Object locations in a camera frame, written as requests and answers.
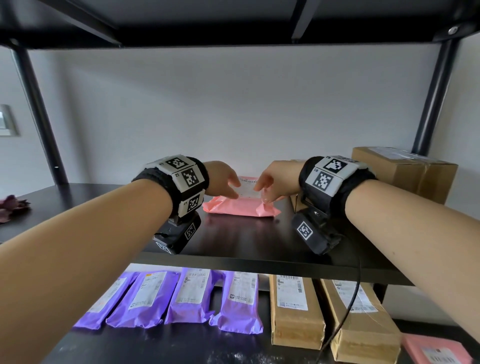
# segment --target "person's left hand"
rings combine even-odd
[[[228,185],[228,183],[231,183],[235,187],[240,187],[240,181],[236,172],[227,163],[213,160],[204,162],[204,166],[210,179],[205,194],[209,196],[225,196],[233,199],[239,197],[238,193]]]

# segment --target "forearm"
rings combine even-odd
[[[162,187],[139,180],[0,245],[2,362],[40,361],[171,211],[172,201]],[[20,343],[28,349],[22,352]]]
[[[348,197],[348,219],[480,341],[480,221],[379,181]]]

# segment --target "purple plastic mailer bag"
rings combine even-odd
[[[264,326],[258,316],[258,274],[226,272],[220,313],[210,319],[222,331],[261,334]]]
[[[215,270],[182,268],[181,276],[170,306],[165,324],[174,322],[203,323],[215,313],[209,311],[210,295],[215,283],[223,274]]]
[[[114,328],[152,328],[162,322],[178,272],[142,272],[105,321]]]
[[[83,317],[73,325],[75,328],[98,330],[123,293],[138,276],[137,272],[123,272],[115,283],[90,307]]]

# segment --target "wall switch plate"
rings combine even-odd
[[[8,105],[0,105],[0,136],[18,136],[13,114]]]

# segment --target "bolt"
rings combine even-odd
[[[455,34],[457,31],[458,31],[458,25],[452,26],[452,27],[448,30],[448,35],[452,36],[452,35]]]

